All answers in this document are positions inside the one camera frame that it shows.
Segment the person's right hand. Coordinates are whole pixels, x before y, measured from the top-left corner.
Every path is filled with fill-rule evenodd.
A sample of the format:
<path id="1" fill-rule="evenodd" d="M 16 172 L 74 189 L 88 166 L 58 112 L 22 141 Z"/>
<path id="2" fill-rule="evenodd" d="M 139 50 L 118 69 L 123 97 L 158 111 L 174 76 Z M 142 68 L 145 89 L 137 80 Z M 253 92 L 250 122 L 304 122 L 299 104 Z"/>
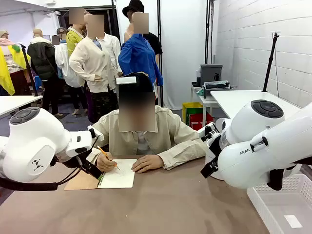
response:
<path id="1" fill-rule="evenodd" d="M 110 152 L 107 152 L 106 154 L 98 154 L 96 163 L 97 168 L 102 172 L 112 171 L 117 166 L 117 163 L 113 161 L 113 156 Z"/>

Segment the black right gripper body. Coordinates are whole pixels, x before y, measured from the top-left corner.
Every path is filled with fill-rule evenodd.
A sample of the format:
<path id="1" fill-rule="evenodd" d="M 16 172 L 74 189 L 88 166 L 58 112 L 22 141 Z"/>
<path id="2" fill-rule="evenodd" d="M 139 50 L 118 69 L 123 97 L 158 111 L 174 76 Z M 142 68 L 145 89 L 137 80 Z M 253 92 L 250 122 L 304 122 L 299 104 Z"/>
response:
<path id="1" fill-rule="evenodd" d="M 218 171 L 217 161 L 222 151 L 219 145 L 220 138 L 221 136 L 217 136 L 216 138 L 211 138 L 206 142 L 207 150 L 205 155 L 205 166 L 200 171 L 204 178 L 208 178 Z"/>

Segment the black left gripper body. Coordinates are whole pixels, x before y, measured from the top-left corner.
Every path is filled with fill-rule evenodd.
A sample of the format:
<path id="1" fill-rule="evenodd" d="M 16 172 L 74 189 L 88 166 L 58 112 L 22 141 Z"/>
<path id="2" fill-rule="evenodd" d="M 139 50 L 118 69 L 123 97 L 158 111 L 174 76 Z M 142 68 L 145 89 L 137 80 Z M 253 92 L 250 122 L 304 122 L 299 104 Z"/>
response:
<path id="1" fill-rule="evenodd" d="M 62 163 L 65 165 L 67 168 L 76 168 L 80 167 L 80 162 L 84 164 L 86 160 L 86 156 L 74 156 L 74 157 L 69 157 L 67 155 L 54 155 L 54 159 L 58 163 Z"/>

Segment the person's left hand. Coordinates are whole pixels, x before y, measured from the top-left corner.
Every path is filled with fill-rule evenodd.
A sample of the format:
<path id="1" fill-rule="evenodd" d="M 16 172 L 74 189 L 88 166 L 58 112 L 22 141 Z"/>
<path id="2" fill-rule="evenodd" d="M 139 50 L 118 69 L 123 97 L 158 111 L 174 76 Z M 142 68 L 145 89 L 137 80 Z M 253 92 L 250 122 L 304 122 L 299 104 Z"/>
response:
<path id="1" fill-rule="evenodd" d="M 135 173 L 144 173 L 149 170 L 158 169 L 164 166 L 162 158 L 158 155 L 145 155 L 139 158 L 133 165 L 132 171 Z"/>

